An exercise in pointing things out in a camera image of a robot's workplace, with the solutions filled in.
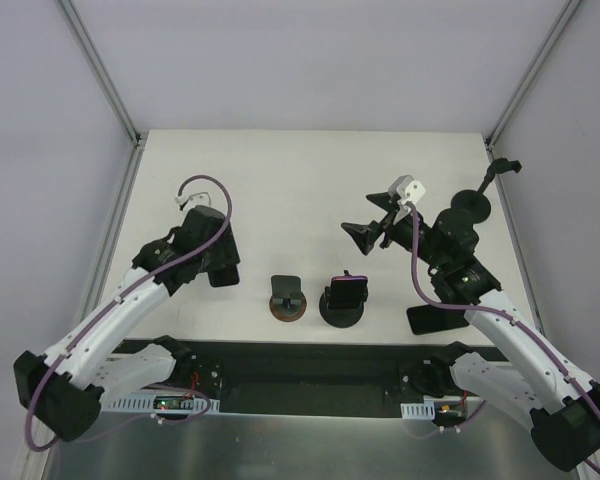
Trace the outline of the purple phone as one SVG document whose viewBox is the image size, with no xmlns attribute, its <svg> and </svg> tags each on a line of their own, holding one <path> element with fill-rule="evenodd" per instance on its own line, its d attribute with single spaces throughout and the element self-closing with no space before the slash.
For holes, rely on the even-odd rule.
<svg viewBox="0 0 600 480">
<path fill-rule="evenodd" d="M 335 276 L 326 295 L 327 306 L 332 310 L 353 310 L 362 306 L 368 297 L 368 278 L 364 275 Z"/>
</svg>

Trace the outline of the black tall phone stand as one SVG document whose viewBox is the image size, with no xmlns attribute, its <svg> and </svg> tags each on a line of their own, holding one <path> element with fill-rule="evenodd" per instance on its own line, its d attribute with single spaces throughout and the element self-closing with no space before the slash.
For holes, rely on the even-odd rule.
<svg viewBox="0 0 600 480">
<path fill-rule="evenodd" d="M 479 187 L 476 190 L 467 189 L 456 193 L 450 206 L 453 209 L 467 212 L 473 224 L 485 222 L 491 214 L 491 203 L 485 196 L 486 189 L 497 176 L 508 172 L 519 173 L 521 169 L 522 165 L 518 160 L 509 160 L 504 157 L 493 160 Z"/>
</svg>

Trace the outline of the brown base phone stand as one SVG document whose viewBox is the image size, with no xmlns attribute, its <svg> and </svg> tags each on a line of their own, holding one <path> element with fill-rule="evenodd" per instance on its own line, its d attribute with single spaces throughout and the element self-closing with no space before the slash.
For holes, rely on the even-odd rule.
<svg viewBox="0 0 600 480">
<path fill-rule="evenodd" d="M 291 323 L 299 320 L 307 308 L 302 292 L 301 278 L 294 275 L 272 275 L 269 310 L 279 321 Z"/>
</svg>

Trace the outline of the black clamp phone stand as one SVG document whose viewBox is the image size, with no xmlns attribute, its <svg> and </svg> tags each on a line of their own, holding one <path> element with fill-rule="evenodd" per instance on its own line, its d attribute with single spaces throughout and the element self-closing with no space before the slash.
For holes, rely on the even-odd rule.
<svg viewBox="0 0 600 480">
<path fill-rule="evenodd" d="M 345 270 L 343 274 L 352 275 L 348 270 Z M 319 312 L 321 317 L 327 324 L 335 328 L 345 329 L 354 326 L 362 318 L 366 302 L 358 309 L 353 310 L 329 309 L 326 298 L 326 295 L 329 293 L 329 284 L 325 286 L 319 300 Z"/>
</svg>

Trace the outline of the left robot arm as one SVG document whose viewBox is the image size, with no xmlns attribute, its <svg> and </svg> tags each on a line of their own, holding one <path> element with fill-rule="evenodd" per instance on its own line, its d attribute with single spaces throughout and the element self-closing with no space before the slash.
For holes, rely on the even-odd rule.
<svg viewBox="0 0 600 480">
<path fill-rule="evenodd" d="M 121 360 L 109 355 L 151 312 L 201 274 L 214 288 L 239 282 L 240 262 L 229 214 L 199 205 L 181 225 L 145 244 L 111 296 L 69 334 L 42 354 L 23 352 L 14 363 L 20 404 L 26 410 L 25 439 L 41 451 L 30 430 L 34 421 L 56 439 L 71 442 L 86 433 L 103 407 L 152 383 L 184 387 L 191 377 L 185 348 L 169 336 Z"/>
</svg>

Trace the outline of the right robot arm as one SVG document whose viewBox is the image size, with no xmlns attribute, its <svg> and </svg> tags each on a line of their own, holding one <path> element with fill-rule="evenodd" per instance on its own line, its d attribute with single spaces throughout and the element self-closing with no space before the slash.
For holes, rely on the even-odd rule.
<svg viewBox="0 0 600 480">
<path fill-rule="evenodd" d="M 430 369 L 441 394 L 467 390 L 526 430 L 541 455 L 569 472 L 600 450 L 600 381 L 577 367 L 533 328 L 499 281 L 477 260 L 473 215 L 447 208 L 427 225 L 410 197 L 370 194 L 386 212 L 367 225 L 342 223 L 363 254 L 396 243 L 411 255 L 411 280 L 432 309 L 458 312 L 504 355 L 511 370 L 491 366 L 455 342 Z"/>
</svg>

